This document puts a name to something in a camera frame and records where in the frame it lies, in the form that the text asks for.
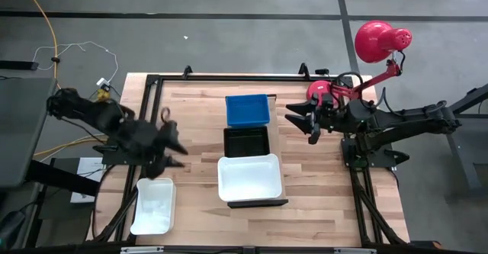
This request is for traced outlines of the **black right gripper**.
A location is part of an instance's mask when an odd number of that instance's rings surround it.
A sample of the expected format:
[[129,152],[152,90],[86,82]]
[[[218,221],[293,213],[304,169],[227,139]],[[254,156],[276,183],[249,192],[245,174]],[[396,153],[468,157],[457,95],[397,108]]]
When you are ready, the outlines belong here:
[[310,134],[309,144],[316,144],[321,136],[321,130],[328,133],[333,131],[346,133],[345,110],[333,105],[333,96],[324,94],[322,101],[319,94],[313,93],[309,101],[298,104],[287,104],[286,109],[299,115],[286,114],[285,118],[304,134]]

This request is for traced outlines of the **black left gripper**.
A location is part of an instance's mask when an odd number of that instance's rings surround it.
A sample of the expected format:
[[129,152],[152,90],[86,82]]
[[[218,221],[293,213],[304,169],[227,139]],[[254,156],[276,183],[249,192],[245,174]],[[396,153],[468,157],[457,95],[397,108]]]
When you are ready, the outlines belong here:
[[153,180],[159,177],[168,167],[185,167],[182,162],[165,154],[166,149],[171,149],[177,153],[188,155],[187,149],[179,141],[177,126],[176,122],[165,122],[156,134],[155,139],[144,151],[143,158],[147,178]]

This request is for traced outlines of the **blue perforated plastic basket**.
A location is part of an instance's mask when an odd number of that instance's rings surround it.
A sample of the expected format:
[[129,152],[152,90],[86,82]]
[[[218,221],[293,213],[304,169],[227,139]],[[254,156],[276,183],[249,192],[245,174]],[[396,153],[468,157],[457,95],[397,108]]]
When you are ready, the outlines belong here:
[[225,97],[226,122],[229,127],[263,126],[270,121],[268,96],[231,95]]

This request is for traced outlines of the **black perforated plastic basket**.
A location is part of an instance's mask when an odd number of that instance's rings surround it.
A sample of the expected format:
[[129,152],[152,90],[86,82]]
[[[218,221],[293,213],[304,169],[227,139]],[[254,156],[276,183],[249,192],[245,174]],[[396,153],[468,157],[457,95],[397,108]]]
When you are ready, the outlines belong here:
[[267,127],[225,128],[224,156],[228,158],[265,156],[270,153]]

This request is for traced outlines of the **white plastic basket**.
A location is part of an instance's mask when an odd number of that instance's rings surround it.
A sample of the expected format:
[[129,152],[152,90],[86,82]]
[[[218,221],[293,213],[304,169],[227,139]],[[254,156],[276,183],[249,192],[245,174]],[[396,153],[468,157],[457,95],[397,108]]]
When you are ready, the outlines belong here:
[[260,201],[283,193],[278,157],[222,157],[217,163],[218,195],[222,201]]
[[138,195],[130,233],[136,236],[168,233],[175,220],[175,183],[170,178],[142,178],[136,187]]

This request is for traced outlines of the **white paper box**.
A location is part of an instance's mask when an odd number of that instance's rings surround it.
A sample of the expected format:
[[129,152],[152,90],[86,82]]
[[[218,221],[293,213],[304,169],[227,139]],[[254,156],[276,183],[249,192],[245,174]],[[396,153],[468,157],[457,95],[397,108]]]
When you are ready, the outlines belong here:
[[[101,157],[82,157],[79,160],[77,174],[93,181],[101,181],[104,174],[105,166],[102,163]],[[70,202],[72,204],[93,203],[94,196],[85,195],[77,192],[71,194]]]

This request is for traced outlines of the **red desk lamp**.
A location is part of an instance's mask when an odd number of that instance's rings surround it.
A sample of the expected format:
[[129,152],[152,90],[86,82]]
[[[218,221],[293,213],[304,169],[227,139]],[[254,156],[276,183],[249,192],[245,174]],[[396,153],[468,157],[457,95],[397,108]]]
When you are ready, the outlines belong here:
[[386,21],[369,21],[363,24],[355,36],[355,52],[365,63],[379,63],[386,60],[386,71],[366,82],[361,82],[354,88],[339,86],[341,80],[339,77],[331,82],[325,80],[313,82],[307,89],[307,99],[310,100],[314,94],[317,94],[321,104],[323,95],[330,94],[332,103],[336,105],[339,103],[339,97],[346,97],[349,100],[359,99],[366,88],[394,76],[401,76],[406,58],[403,51],[412,40],[411,31],[406,28],[394,28]]

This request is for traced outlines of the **black beam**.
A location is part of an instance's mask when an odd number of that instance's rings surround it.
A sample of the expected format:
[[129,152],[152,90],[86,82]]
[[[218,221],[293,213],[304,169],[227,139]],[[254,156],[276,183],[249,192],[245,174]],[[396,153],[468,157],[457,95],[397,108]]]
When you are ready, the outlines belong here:
[[40,184],[66,189],[83,195],[95,196],[100,182],[91,180],[51,165],[32,160],[25,176],[26,182],[39,182]]

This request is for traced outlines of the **black bar with silver ends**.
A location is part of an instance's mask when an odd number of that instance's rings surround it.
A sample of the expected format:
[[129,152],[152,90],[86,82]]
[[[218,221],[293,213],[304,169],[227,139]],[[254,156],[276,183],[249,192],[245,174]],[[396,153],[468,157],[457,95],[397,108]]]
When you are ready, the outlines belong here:
[[131,246],[122,247],[120,254],[377,254],[377,250],[354,247],[222,246],[191,249],[183,246]]

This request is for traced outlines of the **grey side table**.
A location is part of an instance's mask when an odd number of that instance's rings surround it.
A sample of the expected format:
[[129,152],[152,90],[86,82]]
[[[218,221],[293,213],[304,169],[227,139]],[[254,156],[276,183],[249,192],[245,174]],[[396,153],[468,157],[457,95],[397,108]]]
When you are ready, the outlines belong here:
[[0,189],[24,182],[55,87],[48,78],[0,81]]

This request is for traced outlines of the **grey metal stand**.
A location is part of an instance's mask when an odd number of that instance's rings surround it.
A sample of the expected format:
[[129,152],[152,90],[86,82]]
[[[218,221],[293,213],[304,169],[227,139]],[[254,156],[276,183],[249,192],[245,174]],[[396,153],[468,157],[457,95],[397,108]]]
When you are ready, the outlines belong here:
[[449,149],[430,146],[419,171],[448,188],[445,200],[488,201],[488,113],[467,113],[488,106],[488,84],[470,90],[461,100],[437,112],[444,124]]

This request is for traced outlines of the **black power strip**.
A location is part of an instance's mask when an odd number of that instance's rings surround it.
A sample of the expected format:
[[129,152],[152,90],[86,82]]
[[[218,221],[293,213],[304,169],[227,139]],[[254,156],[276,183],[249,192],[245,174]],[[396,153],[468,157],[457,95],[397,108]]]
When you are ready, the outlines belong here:
[[32,61],[0,60],[0,69],[35,71],[38,66],[39,63]]

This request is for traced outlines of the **black rounded device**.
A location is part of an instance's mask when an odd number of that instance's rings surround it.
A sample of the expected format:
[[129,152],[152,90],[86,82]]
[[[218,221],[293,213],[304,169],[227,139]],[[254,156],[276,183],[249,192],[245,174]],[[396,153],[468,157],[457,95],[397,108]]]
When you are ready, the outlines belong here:
[[0,220],[0,250],[8,250],[16,243],[24,222],[23,211],[11,211]]

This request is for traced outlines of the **wooden shelf with black frame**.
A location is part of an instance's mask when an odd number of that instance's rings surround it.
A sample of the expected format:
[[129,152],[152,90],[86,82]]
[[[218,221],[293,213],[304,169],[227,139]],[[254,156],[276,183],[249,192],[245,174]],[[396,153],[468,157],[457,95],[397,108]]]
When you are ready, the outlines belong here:
[[[282,181],[282,186],[283,186],[283,193],[278,198],[272,198],[272,199],[266,199],[266,200],[260,200],[260,201],[226,202],[226,205],[232,209],[251,208],[251,207],[279,207],[279,206],[283,206],[289,202],[289,200],[287,199],[287,196],[286,196],[286,191],[284,189],[284,170],[283,170],[282,161],[281,161],[281,148],[280,148],[280,139],[279,139],[279,131],[278,131],[278,116],[277,116],[276,108],[275,108],[276,96],[275,95],[267,95],[267,96],[268,96],[268,105],[269,105],[269,111],[270,111],[270,121],[266,125],[256,126],[256,127],[267,127],[268,128],[270,153],[275,154],[280,161],[281,181]],[[243,128],[243,127],[226,127],[226,128]]]

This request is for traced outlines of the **black metal rig frame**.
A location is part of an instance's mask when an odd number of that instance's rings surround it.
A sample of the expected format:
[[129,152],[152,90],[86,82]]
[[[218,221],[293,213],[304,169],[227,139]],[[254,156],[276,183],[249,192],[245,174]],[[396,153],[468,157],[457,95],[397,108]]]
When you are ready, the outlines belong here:
[[[163,235],[131,236],[128,213],[113,241],[163,246],[345,246],[364,237],[384,242],[368,212],[355,210],[351,174],[340,150],[341,135],[324,133],[315,146],[286,121],[286,104],[304,100],[310,84],[300,75],[130,73],[121,103],[150,121],[167,107],[178,122],[188,155],[185,167],[168,169],[176,185],[175,223]],[[223,155],[228,95],[275,95],[284,189],[279,207],[229,208],[219,198],[217,163]]]

